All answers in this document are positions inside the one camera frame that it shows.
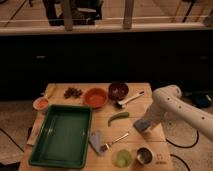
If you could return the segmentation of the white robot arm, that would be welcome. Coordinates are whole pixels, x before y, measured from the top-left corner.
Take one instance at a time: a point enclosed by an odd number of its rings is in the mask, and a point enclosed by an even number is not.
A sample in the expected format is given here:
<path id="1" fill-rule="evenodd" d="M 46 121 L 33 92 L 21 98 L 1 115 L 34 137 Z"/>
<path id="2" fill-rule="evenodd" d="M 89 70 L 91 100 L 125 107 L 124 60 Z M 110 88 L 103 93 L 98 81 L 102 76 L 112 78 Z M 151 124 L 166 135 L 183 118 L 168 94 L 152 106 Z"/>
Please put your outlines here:
<path id="1" fill-rule="evenodd" d="M 181 89 L 176 85 L 155 89 L 143 119 L 150 123 L 150 129 L 154 129 L 163 120 L 164 114 L 171 112 L 213 142 L 213 115 L 183 102 L 181 97 Z"/>

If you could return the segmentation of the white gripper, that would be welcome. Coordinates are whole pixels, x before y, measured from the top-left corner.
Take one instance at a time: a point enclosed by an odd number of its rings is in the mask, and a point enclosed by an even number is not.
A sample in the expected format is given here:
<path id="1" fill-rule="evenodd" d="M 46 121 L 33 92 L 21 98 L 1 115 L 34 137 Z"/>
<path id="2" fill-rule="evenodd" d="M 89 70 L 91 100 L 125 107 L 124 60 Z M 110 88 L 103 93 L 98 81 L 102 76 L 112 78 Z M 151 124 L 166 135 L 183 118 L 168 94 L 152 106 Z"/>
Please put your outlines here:
<path id="1" fill-rule="evenodd" d="M 149 129 L 152 130 L 158 126 L 164 118 L 166 111 L 158 106 L 156 103 L 152 103 L 146 110 L 143 118 L 147 121 L 150 126 Z"/>

